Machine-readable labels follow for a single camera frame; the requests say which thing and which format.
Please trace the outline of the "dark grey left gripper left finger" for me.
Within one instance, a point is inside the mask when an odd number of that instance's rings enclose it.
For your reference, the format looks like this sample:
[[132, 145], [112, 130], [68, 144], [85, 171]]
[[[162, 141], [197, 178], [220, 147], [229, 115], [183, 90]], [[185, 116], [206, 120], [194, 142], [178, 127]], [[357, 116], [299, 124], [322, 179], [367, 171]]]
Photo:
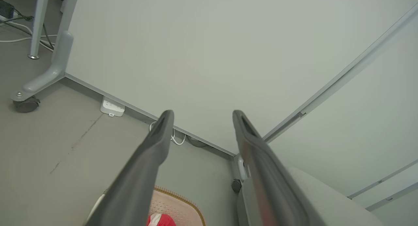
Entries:
[[137, 147], [87, 226], [145, 226], [159, 166], [169, 153], [174, 112], [164, 111]]

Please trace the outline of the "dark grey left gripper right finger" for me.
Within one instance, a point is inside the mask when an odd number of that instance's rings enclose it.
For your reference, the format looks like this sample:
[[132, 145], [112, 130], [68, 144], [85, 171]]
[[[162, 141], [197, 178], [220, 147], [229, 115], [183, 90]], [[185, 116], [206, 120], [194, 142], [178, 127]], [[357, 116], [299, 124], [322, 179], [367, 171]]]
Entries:
[[239, 154], [250, 172], [239, 192], [239, 223], [323, 226], [323, 219], [244, 112], [233, 111], [233, 123]]

